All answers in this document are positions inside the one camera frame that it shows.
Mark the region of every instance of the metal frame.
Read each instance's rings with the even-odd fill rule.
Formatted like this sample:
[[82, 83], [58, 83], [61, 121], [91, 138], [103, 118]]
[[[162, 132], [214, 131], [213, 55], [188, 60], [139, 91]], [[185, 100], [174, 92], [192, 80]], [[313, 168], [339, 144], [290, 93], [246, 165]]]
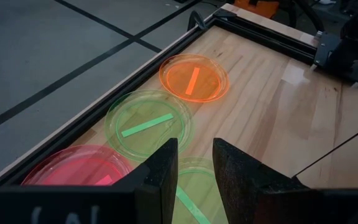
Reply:
[[166, 59], [179, 54], [213, 26], [218, 26], [229, 32], [233, 32], [241, 37], [250, 39], [258, 44], [307, 63], [308, 65], [312, 65], [314, 62], [314, 55], [317, 51], [316, 47], [310, 46], [254, 22], [237, 17], [237, 14], [224, 9], [216, 11], [212, 17], [204, 22], [204, 24], [205, 27], [201, 28], [198, 26], [190, 30], [186, 36], [175, 42], [171, 47], [165, 49], [158, 57], [155, 57], [150, 63], [142, 67], [116, 89], [77, 117], [77, 119], [65, 126], [48, 141], [40, 145], [30, 155], [18, 162], [12, 169], [5, 172], [0, 176], [0, 186], [20, 184], [32, 168], [39, 162], [49, 155], [68, 147], [79, 136], [99, 121], [107, 113], [111, 104], [125, 94], [140, 87], [141, 84], [158, 72], [160, 65]]

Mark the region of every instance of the black floor line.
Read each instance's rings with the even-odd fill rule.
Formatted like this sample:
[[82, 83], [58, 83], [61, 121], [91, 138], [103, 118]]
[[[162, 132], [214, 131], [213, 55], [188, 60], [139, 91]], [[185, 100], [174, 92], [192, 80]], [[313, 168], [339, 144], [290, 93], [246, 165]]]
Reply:
[[118, 27], [116, 27], [116, 26], [114, 26], [114, 25], [112, 25], [112, 24], [110, 24], [110, 23], [108, 23], [108, 22], [106, 22], [106, 21], [104, 21], [104, 20], [102, 20], [102, 19], [100, 19], [100, 18], [98, 18], [98, 17], [96, 17], [96, 16], [94, 16], [94, 15], [92, 15], [92, 14], [90, 14], [90, 13], [88, 13], [88, 12], [86, 12], [86, 11], [84, 11], [84, 10], [82, 10], [82, 9], [72, 5], [72, 4], [70, 4], [70, 3], [68, 3], [68, 2], [66, 2], [66, 1], [63, 1], [63, 0], [55, 0], [55, 1], [57, 3], [62, 4], [63, 6], [66, 6], [69, 9], [71, 9], [71, 10], [73, 10], [73, 11], [75, 11], [75, 12], [77, 12], [77, 13], [79, 13], [79, 14], [81, 14], [81, 15], [83, 15], [83, 16], [85, 16], [85, 17], [87, 17], [87, 18], [89, 18], [89, 19], [91, 19], [91, 20], [93, 20], [95, 22], [97, 22], [98, 24], [101, 24], [102, 26], [105, 26], [108, 29], [111, 29], [114, 32], [117, 32], [118, 34], [123, 35], [124, 37], [132, 40], [133, 42], [137, 42], [138, 44], [142, 45], [143, 47], [148, 48], [149, 50], [152, 50], [152, 51], [154, 51], [156, 53], [161, 52], [161, 49], [159, 49], [158, 47], [156, 47], [156, 46], [154, 46], [154, 45], [152, 45], [150, 43], [147, 43], [144, 40], [140, 40], [139, 38], [134, 37], [132, 34], [126, 32], [126, 31], [124, 31], [124, 30], [122, 30], [122, 29], [120, 29], [120, 28], [118, 28]]
[[46, 96], [48, 96], [49, 94], [53, 93], [55, 90], [57, 90], [58, 88], [62, 87], [63, 85], [65, 85], [66, 83], [70, 82], [71, 80], [73, 80], [74, 78], [76, 78], [77, 76], [81, 75], [82, 73], [84, 73], [85, 71], [89, 70], [90, 68], [92, 68], [93, 66], [97, 65], [98, 63], [102, 62], [103, 60], [107, 59], [108, 57], [114, 55], [115, 53], [117, 53], [118, 51], [122, 50], [124, 47], [127, 47], [128, 45], [130, 45], [133, 42], [137, 42], [138, 44], [147, 47], [150, 50], [153, 50], [154, 52], [160, 52], [161, 49], [159, 49], [158, 47], [147, 43], [146, 41], [141, 40], [140, 38], [142, 38], [144, 35], [147, 35], [148, 33], [152, 32], [153, 30], [155, 30], [156, 28], [164, 25], [165, 23], [167, 23], [168, 21], [170, 21], [171, 19], [175, 18], [176, 16], [180, 15], [181, 13], [183, 13], [184, 11], [186, 11], [187, 9], [193, 7], [195, 4], [199, 3], [201, 0], [193, 0], [192, 2], [186, 4], [185, 6], [183, 6], [181, 9], [175, 11], [174, 13], [170, 14], [169, 16], [163, 18], [162, 20], [156, 22], [155, 24], [151, 25], [150, 27], [146, 28], [145, 30], [139, 32], [138, 34], [136, 34], [135, 36], [131, 35], [130, 33], [78, 8], [75, 7], [73, 5], [71, 5], [68, 2], [65, 2], [63, 0], [55, 0], [56, 2], [74, 10], [75, 12], [80, 13], [81, 15], [86, 16], [89, 19], [94, 20], [95, 22], [117, 32], [118, 34], [123, 35], [124, 37], [127, 37], [128, 40], [124, 41], [123, 43], [113, 47], [112, 49], [108, 50], [107, 52], [97, 56], [96, 58], [90, 60], [89, 62], [85, 63], [84, 65], [80, 66], [79, 68], [77, 68], [76, 70], [70, 72], [69, 74], [65, 75], [64, 77], [61, 77], [59, 80], [53, 82], [51, 85], [47, 86], [46, 88], [44, 88], [43, 90], [40, 90], [39, 92], [37, 92], [36, 94], [32, 95], [31, 97], [27, 98], [26, 100], [20, 102], [19, 104], [15, 105], [14, 107], [12, 107], [11, 109], [3, 112], [2, 114], [0, 114], [0, 125], [5, 123], [7, 120], [13, 118], [15, 115], [19, 114], [20, 112], [24, 111], [25, 109], [27, 109], [28, 107], [34, 105], [36, 102], [38, 102], [39, 100], [45, 98]]
[[352, 137], [350, 137], [348, 140], [342, 142], [340, 145], [336, 146], [333, 150], [329, 151], [327, 154], [323, 155], [322, 157], [320, 157], [318, 160], [314, 161], [312, 164], [308, 165], [307, 167], [305, 167], [303, 170], [299, 171], [297, 174], [294, 175], [294, 177], [296, 177], [297, 175], [301, 174], [303, 171], [307, 170], [307, 168], [315, 165], [318, 161], [320, 161], [321, 159], [324, 159], [326, 156], [330, 155], [330, 153], [334, 152], [336, 149], [339, 149], [341, 146], [345, 145], [346, 143], [348, 143], [350, 140], [354, 139], [356, 136], [358, 136], [358, 133], [356, 133], [355, 135], [353, 135]]
[[164, 25], [171, 19], [175, 18], [176, 16], [179, 16], [181, 13], [185, 12], [187, 9], [195, 6], [197, 3], [201, 2], [202, 0], [193, 0], [192, 2], [186, 4], [179, 10], [175, 11], [174, 13], [170, 14], [169, 16], [163, 18], [162, 20], [156, 22], [155, 24], [149, 26], [148, 28], [144, 29], [143, 31], [139, 32], [135, 35], [136, 38], [142, 38], [143, 36], [147, 35], [148, 33], [152, 32], [153, 30], [159, 28], [160, 26]]
[[72, 81], [74, 78], [78, 77], [85, 71], [89, 70], [93, 66], [97, 65], [98, 63], [102, 62], [103, 60], [107, 59], [108, 57], [114, 55], [116, 52], [122, 50], [124, 47], [127, 47], [133, 43], [131, 40], [126, 40], [122, 42], [121, 44], [111, 48], [107, 52], [97, 56], [96, 58], [90, 60], [89, 62], [86, 62], [84, 65], [80, 66], [76, 70], [70, 72], [69, 74], [65, 75], [64, 77], [61, 77], [57, 81], [53, 82], [49, 86], [45, 87], [43, 90], [40, 90], [36, 94], [30, 96], [26, 100], [22, 101], [18, 105], [15, 105], [11, 109], [3, 112], [0, 114], [0, 125], [3, 124], [5, 121], [13, 118], [15, 115], [19, 114], [20, 112], [24, 111], [28, 107], [34, 105], [39, 100], [45, 98], [58, 88], [62, 87], [63, 85], [67, 84], [68, 82]]
[[64, 6], [66, 6], [69, 9], [71, 9], [71, 10], [73, 10], [75, 12], [78, 12], [81, 15], [83, 15], [83, 16], [85, 16], [85, 17], [97, 22], [98, 24], [101, 24], [102, 26], [105, 26], [105, 27], [107, 27], [107, 28], [109, 28], [109, 29], [111, 29], [111, 30], [123, 35], [124, 37], [126, 37], [128, 39], [131, 39], [131, 38], [134, 37], [132, 34], [126, 32], [126, 31], [124, 31], [124, 30], [122, 30], [122, 29], [120, 29], [120, 28], [118, 28], [118, 27], [116, 27], [116, 26], [114, 26], [114, 25], [112, 25], [112, 24], [110, 24], [110, 23], [108, 23], [108, 22], [106, 22], [106, 21], [104, 21], [104, 20], [102, 20], [102, 19], [100, 19], [100, 18], [98, 18], [98, 17], [96, 17], [96, 16], [94, 16], [94, 15], [92, 15], [92, 14], [90, 14], [90, 13], [88, 13], [88, 12], [86, 12], [86, 11], [84, 11], [84, 10], [82, 10], [82, 9], [72, 5], [72, 4], [70, 4], [70, 3], [68, 3], [68, 2], [66, 2], [66, 1], [63, 1], [63, 0], [55, 0], [55, 1], [60, 3], [60, 4], [62, 4], [62, 5], [64, 5]]

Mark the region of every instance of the petri dish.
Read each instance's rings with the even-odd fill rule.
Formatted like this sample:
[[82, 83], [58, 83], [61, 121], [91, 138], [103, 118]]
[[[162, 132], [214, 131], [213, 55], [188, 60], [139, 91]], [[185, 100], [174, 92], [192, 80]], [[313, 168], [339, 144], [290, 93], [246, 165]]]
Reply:
[[217, 100], [229, 89], [226, 71], [201, 55], [180, 54], [167, 59], [161, 64], [159, 77], [170, 93], [196, 103]]
[[128, 160], [105, 146], [73, 146], [37, 165], [22, 185], [112, 185], [132, 170]]
[[170, 138], [181, 153], [193, 139], [192, 113], [166, 91], [138, 90], [110, 107], [105, 120], [108, 142], [123, 156], [143, 162]]
[[186, 157], [179, 159], [178, 168], [172, 223], [228, 223], [213, 162], [199, 157]]

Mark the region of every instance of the concrete floor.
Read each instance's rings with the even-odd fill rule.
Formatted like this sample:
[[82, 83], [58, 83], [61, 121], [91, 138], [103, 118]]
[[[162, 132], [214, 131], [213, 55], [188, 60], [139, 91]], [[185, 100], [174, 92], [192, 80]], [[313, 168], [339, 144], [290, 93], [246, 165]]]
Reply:
[[201, 2], [147, 29], [188, 3], [0, 0], [0, 170], [179, 38], [192, 10], [216, 10]]

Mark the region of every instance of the red petri dish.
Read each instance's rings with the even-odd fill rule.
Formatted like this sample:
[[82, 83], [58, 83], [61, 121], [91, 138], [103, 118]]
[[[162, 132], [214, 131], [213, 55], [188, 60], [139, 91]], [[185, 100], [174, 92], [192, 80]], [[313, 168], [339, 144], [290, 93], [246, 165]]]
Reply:
[[173, 56], [160, 67], [161, 84], [177, 97], [204, 103], [222, 97], [229, 89], [226, 71], [215, 61], [193, 54]]
[[112, 185], [132, 170], [125, 157], [105, 146], [73, 146], [37, 165], [22, 185]]

